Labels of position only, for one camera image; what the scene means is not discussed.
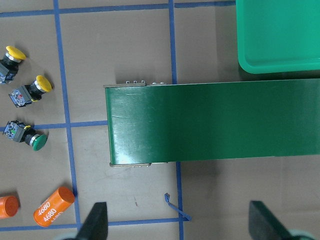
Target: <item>yellow push button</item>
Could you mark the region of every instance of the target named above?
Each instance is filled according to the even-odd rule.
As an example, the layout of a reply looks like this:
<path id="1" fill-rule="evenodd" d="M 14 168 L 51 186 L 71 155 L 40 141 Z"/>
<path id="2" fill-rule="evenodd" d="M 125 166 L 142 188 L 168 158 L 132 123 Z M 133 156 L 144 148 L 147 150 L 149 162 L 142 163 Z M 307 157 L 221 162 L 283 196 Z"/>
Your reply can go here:
<path id="1" fill-rule="evenodd" d="M 36 82 L 38 84 L 38 86 L 46 91 L 47 93 L 50 92 L 52 90 L 52 86 L 51 86 L 51 83 L 49 82 L 49 80 L 42 76 L 42 75 L 38 75 L 36 76 Z"/>
<path id="2" fill-rule="evenodd" d="M 26 55 L 22 51 L 20 51 L 18 48 L 15 48 L 14 46 L 6 46 L 6 50 L 8 51 L 8 54 L 15 59 L 19 59 L 19 60 L 26 59 Z"/>

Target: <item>green push button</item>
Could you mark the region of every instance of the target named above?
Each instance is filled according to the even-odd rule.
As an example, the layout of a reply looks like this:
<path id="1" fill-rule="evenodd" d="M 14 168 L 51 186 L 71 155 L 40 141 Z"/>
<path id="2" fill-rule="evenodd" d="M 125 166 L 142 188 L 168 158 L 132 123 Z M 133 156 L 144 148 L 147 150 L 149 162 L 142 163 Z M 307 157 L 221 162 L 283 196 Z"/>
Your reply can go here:
<path id="1" fill-rule="evenodd" d="M 32 143 L 32 148 L 34 151 L 38 151 L 40 149 L 43 148 L 43 146 L 46 144 L 47 142 L 47 136 L 46 135 L 40 135 L 38 136 L 34 142 Z"/>

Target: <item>orange cylinder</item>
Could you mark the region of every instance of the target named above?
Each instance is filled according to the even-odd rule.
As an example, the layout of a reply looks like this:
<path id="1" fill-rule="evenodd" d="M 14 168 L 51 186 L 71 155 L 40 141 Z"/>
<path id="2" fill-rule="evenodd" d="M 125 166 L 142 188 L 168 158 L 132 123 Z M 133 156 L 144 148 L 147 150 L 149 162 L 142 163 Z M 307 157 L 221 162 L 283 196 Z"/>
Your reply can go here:
<path id="1" fill-rule="evenodd" d="M 68 188 L 59 187 L 41 206 L 34 211 L 33 218 L 41 227 L 50 226 L 75 201 Z"/>
<path id="2" fill-rule="evenodd" d="M 19 203 L 15 196 L 0 197 L 0 219 L 13 217 L 18 212 Z"/>

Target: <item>gray floor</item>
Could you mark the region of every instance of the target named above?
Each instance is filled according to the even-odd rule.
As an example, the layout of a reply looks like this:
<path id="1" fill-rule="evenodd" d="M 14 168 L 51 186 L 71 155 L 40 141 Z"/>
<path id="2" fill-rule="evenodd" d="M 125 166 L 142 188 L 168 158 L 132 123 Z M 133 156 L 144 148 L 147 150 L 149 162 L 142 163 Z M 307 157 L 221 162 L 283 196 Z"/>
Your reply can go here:
<path id="1" fill-rule="evenodd" d="M 60 9 L 72 8 L 63 14 L 58 14 L 57 5 L 53 11 L 54 3 L 1 3 L 6 14 L 0 13 L 0 55 L 5 46 L 13 45 L 28 58 L 14 82 L 0 86 L 0 127 L 20 120 L 49 135 L 38 152 L 0 137 L 0 196 L 15 194 L 20 201 L 16 216 L 0 220 L 1 240 L 49 240 L 75 232 L 93 203 L 100 201 L 107 201 L 113 223 L 110 240 L 250 239 L 250 200 L 264 201 L 286 227 L 320 237 L 319 156 L 184 162 L 183 210 L 192 221 L 184 222 L 183 231 L 178 222 L 128 225 L 128 221 L 178 217 L 164 201 L 168 192 L 170 201 L 178 202 L 176 164 L 109 167 L 103 88 L 133 80 L 171 84 L 172 65 L 178 84 L 311 78 L 319 77 L 319 72 L 251 75 L 241 70 L 234 4 L 176 5 L 172 49 L 172 5 L 165 0 L 60 0 Z M 89 8 L 154 4 L 160 5 L 142 10 Z M 39 102 L 15 108 L 8 93 L 30 84 L 37 75 L 45 75 L 53 91 Z M 54 222 L 56 227 L 38 227 L 34 210 L 59 186 L 76 187 L 76 203 Z"/>

